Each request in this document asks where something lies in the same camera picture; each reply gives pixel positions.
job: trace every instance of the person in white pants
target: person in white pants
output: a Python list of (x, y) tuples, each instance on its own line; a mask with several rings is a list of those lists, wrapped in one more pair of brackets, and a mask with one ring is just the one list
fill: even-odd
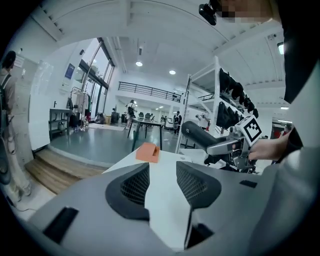
[[(7, 115), (8, 121), (12, 119), (11, 112), (15, 103), (16, 79), (10, 75), (10, 71), (14, 67), (15, 60), (16, 53), (14, 51), (9, 51), (3, 59), (2, 69), (0, 72), (0, 85), (4, 91), (6, 103), (5, 109), (3, 109), (3, 106), (1, 106), (2, 111), (0, 114)], [(23, 193), (26, 195), (31, 194), (31, 183), (27, 179), (18, 163), (16, 155), (17, 145), (15, 142), (15, 133), (11, 127), (12, 124), (7, 123), (1, 125), (4, 132), (1, 134), (0, 143), (3, 144), (3, 151), (6, 154), (2, 157), (7, 158), (8, 168), (11, 174), (9, 184), (4, 185), (3, 188), (11, 201), (16, 203), (21, 199), (20, 191), (23, 191)]]

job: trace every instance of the metal shelf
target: metal shelf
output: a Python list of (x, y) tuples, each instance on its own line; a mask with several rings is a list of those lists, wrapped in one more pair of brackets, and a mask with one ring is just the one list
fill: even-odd
[(55, 123), (60, 123), (60, 122), (67, 122), (67, 119), (60, 119), (60, 120), (53, 120), (53, 121), (49, 121), (49, 124), (55, 124)]
[(59, 133), (59, 132), (64, 132), (66, 129), (64, 130), (59, 130), (59, 129), (54, 129), (54, 130), (51, 130), (51, 133), (52, 134), (56, 134), (56, 133)]

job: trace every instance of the human hand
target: human hand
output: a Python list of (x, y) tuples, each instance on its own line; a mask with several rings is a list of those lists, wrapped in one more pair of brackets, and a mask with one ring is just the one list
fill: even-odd
[(259, 139), (251, 148), (249, 160), (279, 160), (286, 150), (289, 134), (277, 139)]

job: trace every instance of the person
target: person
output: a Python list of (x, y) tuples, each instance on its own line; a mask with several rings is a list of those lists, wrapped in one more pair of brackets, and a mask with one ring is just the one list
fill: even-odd
[(11, 76), (11, 70), (14, 68), (14, 63), (16, 60), (16, 53), (14, 51), (9, 51), (4, 57), (2, 62), (2, 69), (0, 72), (0, 85), (4, 90), (5, 104), (4, 111), (7, 115), (7, 121), (4, 124), (3, 137), (1, 135), (1, 143), (4, 143), (6, 157), (9, 163), (10, 170), (10, 181), (8, 185), (4, 186), (4, 190), (15, 204), (21, 200), (21, 195), (19, 190), (22, 190), (25, 195), (31, 194), (31, 183), (27, 179), (26, 175), (23, 173), (17, 159), (16, 151), (17, 145), (15, 142), (15, 134), (11, 127), (12, 110), (15, 103), (15, 91), (16, 91), (16, 77)]
[(8, 115), (11, 114), (15, 102), (17, 79), (10, 74), (11, 69), (14, 68), (15, 60), (16, 53), (13, 50), (9, 51), (2, 62), (2, 69), (0, 72), (0, 85), (4, 87), (5, 102), (7, 106), (6, 112)]
[(201, 115), (196, 115), (196, 118), (198, 118), (198, 120), (200, 121), (199, 126), (205, 130), (207, 129), (209, 122), (210, 122), (210, 118), (207, 112), (203, 112)]
[(291, 123), (287, 123), (287, 124), (284, 126), (284, 130), (281, 132), (279, 138), (285, 136), (287, 133), (289, 133), (289, 132), (291, 131), (291, 129), (292, 129)]
[(126, 105), (126, 119), (127, 119), (127, 123), (125, 127), (126, 130), (130, 129), (131, 123), (135, 117), (135, 112), (137, 112), (135, 107), (136, 105), (133, 99), (130, 100), (130, 102)]
[(180, 115), (180, 111), (177, 111), (176, 114), (173, 116), (173, 122), (178, 123), (177, 129), (174, 129), (174, 134), (179, 134), (181, 120), (182, 120), (182, 116)]
[[(274, 19), (282, 24), (286, 86), (284, 100), (291, 104), (305, 85), (319, 58), (316, 40), (306, 40), (317, 30), (316, 8), (310, 5), (306, 7), (308, 13), (303, 20), (306, 25), (302, 25), (297, 18), (302, 6), (292, 5), (289, 0), (210, 0), (210, 4), (218, 5), (217, 14), (222, 18), (250, 18), (255, 22)], [(249, 159), (275, 160), (280, 163), (284, 157), (302, 146), (294, 128), (280, 138), (258, 140), (251, 148)]]

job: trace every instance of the gray floor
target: gray floor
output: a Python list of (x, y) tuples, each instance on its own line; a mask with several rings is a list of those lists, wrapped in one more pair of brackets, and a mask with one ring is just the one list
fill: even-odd
[[(95, 162), (115, 164), (131, 153), (133, 145), (133, 130), (117, 131), (108, 129), (93, 129), (87, 131), (75, 132), (69, 137), (60, 136), (55, 138), (50, 146), (67, 152), (69, 154), (89, 159)], [(145, 138), (145, 127), (140, 128), (139, 138), (136, 141), (135, 148), (140, 147), (144, 142), (154, 143), (160, 146), (159, 127), (148, 127)], [(162, 150), (174, 153), (176, 150), (178, 136), (173, 131), (162, 129)]]

